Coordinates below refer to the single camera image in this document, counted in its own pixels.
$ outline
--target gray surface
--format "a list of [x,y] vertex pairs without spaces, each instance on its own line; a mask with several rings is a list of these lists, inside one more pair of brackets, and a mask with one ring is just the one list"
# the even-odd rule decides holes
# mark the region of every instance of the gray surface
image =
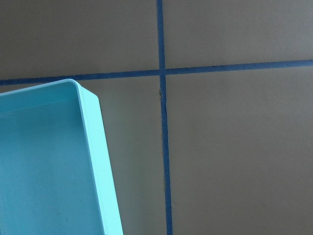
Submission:
[[100,99],[124,235],[165,235],[158,77],[79,83]]
[[0,22],[0,79],[158,68],[152,0],[2,0]]
[[313,234],[312,77],[168,77],[174,235]]
[[312,59],[311,0],[164,0],[168,68]]

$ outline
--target vertical blue line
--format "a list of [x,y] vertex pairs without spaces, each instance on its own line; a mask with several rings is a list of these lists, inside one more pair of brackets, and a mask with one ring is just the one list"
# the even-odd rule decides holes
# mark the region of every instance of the vertical blue line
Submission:
[[156,0],[158,63],[159,63],[160,94],[161,94],[161,123],[162,123],[162,142],[163,142],[162,148],[163,148],[163,165],[164,165],[166,231],[167,231],[167,235],[173,235],[170,158],[169,158],[169,147],[168,147],[168,126],[167,126],[167,111],[166,111],[166,77],[165,77],[166,75],[165,75],[164,29],[163,29],[163,6],[162,5],[163,5],[162,0]]

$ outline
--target blue tape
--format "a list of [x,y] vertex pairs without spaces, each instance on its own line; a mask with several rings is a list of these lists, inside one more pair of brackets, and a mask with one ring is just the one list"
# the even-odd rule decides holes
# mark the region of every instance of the blue tape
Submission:
[[47,82],[54,82],[54,81],[67,79],[67,78],[71,78],[76,81],[79,81],[79,80],[95,80],[95,79],[109,79],[109,78],[123,78],[123,77],[158,76],[158,75],[159,75],[159,70],[139,70],[139,71],[126,71],[126,72],[108,72],[108,73],[68,75],[68,76],[57,76],[57,77],[19,78],[19,79],[0,80],[0,86],[29,84],[29,83],[47,83]]
[[186,74],[199,72],[222,72],[222,71],[239,71],[239,70],[262,70],[275,68],[291,68],[313,66],[313,60],[296,60],[296,61],[281,61],[281,62],[265,62],[253,64],[237,64],[237,65],[218,65],[218,66],[204,66],[204,67],[190,67],[167,69],[166,75],[171,74]]
[[163,5],[162,0],[156,0],[158,61],[159,61],[160,93],[161,93],[161,124],[162,124],[162,142],[163,142],[162,148],[163,148],[163,165],[164,165],[166,232],[167,232],[167,235],[173,235],[170,158],[169,158],[169,147],[168,147],[168,126],[167,126],[167,110],[166,110],[166,75],[165,75],[164,28],[163,28],[163,6],[162,5]]

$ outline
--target turquoise bin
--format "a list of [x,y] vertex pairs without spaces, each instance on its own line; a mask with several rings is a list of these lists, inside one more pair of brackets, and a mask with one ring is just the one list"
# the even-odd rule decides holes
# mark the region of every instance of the turquoise bin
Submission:
[[122,235],[97,96],[65,79],[0,94],[0,235]]

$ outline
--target light blue plastic container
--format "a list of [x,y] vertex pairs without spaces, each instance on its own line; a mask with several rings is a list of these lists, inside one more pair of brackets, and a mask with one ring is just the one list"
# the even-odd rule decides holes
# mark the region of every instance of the light blue plastic container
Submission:
[[122,235],[96,95],[71,79],[0,94],[0,235]]

